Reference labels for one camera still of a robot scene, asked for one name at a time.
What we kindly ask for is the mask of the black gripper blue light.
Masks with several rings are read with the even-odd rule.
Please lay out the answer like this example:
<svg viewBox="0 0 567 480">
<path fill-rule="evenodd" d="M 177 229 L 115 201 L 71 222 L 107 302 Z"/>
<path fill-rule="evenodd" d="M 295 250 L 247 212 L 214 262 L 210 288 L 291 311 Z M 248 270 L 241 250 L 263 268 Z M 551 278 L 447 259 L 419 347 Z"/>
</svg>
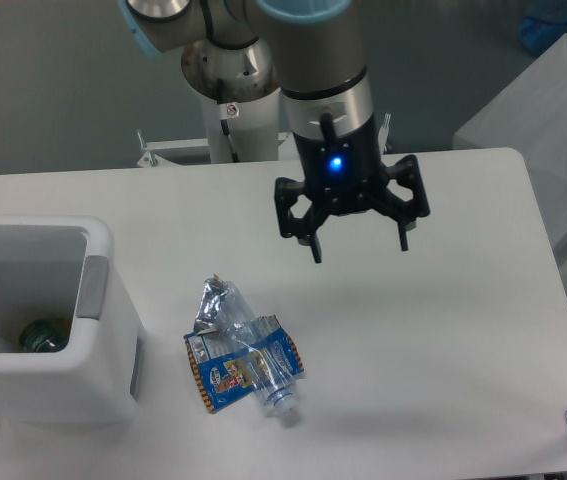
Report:
<svg viewBox="0 0 567 480">
<path fill-rule="evenodd" d="M 374 210 L 392 219 L 398 229 L 400 248 L 407 251 L 408 232 L 419 218 L 430 215 L 418 158 L 402 157 L 393 165 L 381 161 L 376 122 L 369 118 L 355 130 L 340 135 L 336 121 L 325 114 L 319 121 L 319 137 L 294 135 L 304 180 L 279 177 L 274 203 L 280 235 L 294 237 L 310 248 L 316 264 L 322 262 L 318 229 L 329 216 Z M 292 208 L 301 197 L 308 209 L 297 217 Z"/>
</svg>

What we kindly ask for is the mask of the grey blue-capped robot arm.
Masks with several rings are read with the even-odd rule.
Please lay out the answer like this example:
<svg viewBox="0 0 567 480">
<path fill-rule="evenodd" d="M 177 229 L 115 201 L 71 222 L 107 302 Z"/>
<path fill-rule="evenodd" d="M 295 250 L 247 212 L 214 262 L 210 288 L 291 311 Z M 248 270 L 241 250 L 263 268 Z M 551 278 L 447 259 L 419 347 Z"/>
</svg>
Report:
<svg viewBox="0 0 567 480">
<path fill-rule="evenodd" d="M 374 210 L 405 237 L 428 216 L 418 160 L 382 161 L 362 28 L 351 1 L 123 1 L 121 14 L 149 55 L 180 50 L 189 86 L 215 106 L 210 141 L 241 162 L 253 133 L 230 122 L 249 104 L 283 98 L 304 172 L 280 177 L 280 234 L 321 258 L 318 229 L 332 216 Z"/>
</svg>

